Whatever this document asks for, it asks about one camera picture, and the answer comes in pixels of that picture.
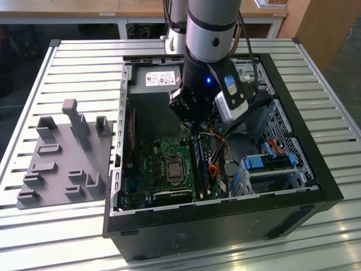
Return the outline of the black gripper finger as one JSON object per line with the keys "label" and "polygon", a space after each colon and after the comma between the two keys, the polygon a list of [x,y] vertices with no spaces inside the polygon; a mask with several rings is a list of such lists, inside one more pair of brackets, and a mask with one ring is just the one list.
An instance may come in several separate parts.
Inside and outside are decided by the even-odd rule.
{"label": "black gripper finger", "polygon": [[199,108],[199,122],[212,121],[217,117],[217,107],[214,101],[206,98]]}
{"label": "black gripper finger", "polygon": [[195,122],[197,120],[197,108],[194,102],[186,102],[182,95],[182,89],[173,90],[169,93],[169,107],[181,120],[188,125],[190,135],[195,135]]}

